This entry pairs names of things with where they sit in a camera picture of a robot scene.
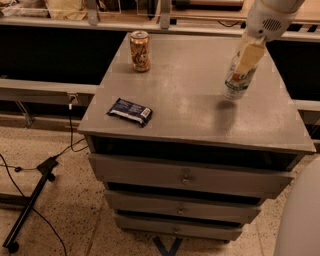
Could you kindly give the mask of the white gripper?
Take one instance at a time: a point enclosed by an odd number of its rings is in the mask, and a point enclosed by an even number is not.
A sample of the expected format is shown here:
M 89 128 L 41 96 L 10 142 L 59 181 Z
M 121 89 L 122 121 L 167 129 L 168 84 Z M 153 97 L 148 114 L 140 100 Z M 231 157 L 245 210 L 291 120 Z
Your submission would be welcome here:
M 237 48 L 235 72 L 246 75 L 264 56 L 265 46 L 255 39 L 273 41 L 288 29 L 305 0 L 254 0 Z

